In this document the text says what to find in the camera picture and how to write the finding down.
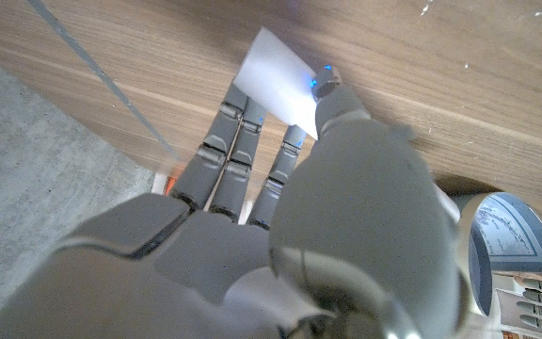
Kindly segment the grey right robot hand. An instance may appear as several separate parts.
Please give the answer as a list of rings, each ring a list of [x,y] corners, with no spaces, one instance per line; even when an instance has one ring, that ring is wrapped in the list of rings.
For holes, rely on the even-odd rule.
[[[452,338],[458,213],[337,70],[245,61],[166,195],[79,225],[0,338]]]

